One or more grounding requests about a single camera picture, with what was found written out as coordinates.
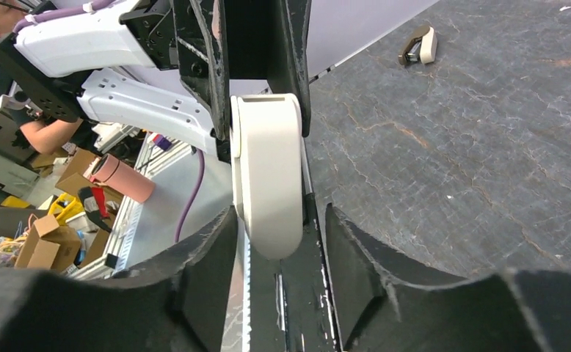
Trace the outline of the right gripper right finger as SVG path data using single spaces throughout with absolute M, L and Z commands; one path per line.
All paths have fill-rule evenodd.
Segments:
M 396 251 L 334 206 L 325 223 L 345 351 L 571 351 L 571 271 L 466 279 Z

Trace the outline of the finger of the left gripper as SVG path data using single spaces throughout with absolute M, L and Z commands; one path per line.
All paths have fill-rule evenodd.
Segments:
M 229 70 L 224 1 L 174 0 L 181 83 L 210 113 L 215 135 L 229 138 Z
M 271 54 L 268 83 L 273 93 L 296 95 L 302 116 L 302 136 L 310 133 L 308 30 L 310 0 L 270 1 Z

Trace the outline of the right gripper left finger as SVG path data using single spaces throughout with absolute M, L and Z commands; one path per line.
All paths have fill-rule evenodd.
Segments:
M 108 279 L 0 269 L 0 351 L 219 351 L 237 234 L 229 207 Z

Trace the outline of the brown white stapler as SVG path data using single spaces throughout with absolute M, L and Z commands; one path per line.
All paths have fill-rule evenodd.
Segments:
M 398 61 L 402 66 L 414 63 L 431 64 L 436 59 L 437 34 L 430 25 L 422 25 L 415 29 L 400 50 Z

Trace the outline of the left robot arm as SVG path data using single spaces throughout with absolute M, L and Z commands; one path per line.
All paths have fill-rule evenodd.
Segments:
M 45 1 L 0 39 L 0 65 L 55 119 L 116 122 L 221 156 L 231 80 L 264 80 L 310 130 L 309 1 Z

